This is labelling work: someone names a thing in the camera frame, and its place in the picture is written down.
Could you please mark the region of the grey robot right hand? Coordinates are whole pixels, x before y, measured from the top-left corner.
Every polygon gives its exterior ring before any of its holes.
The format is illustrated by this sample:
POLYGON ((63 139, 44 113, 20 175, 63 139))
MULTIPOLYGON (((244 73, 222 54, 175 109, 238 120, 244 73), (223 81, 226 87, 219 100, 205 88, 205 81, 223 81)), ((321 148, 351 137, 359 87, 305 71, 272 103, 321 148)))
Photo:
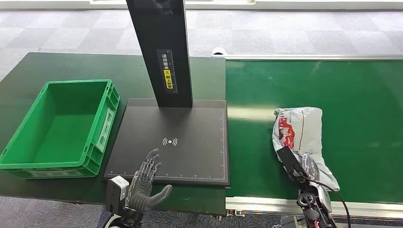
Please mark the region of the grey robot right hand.
POLYGON ((319 181, 320 173, 319 168, 314 161, 314 159, 310 156, 310 154, 299 152, 299 163, 303 170, 306 173, 306 177, 311 180, 319 181))

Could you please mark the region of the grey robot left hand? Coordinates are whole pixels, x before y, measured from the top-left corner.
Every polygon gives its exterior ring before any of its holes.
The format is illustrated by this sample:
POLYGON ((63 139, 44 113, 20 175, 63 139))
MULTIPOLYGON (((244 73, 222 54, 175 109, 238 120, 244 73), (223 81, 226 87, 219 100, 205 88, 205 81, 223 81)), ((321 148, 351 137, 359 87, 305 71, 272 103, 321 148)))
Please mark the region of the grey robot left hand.
POLYGON ((159 193, 151 195, 155 175, 162 164, 158 159, 157 148, 146 155, 130 183, 125 207, 139 213, 147 213, 170 196, 173 189, 170 184, 164 186, 159 193))

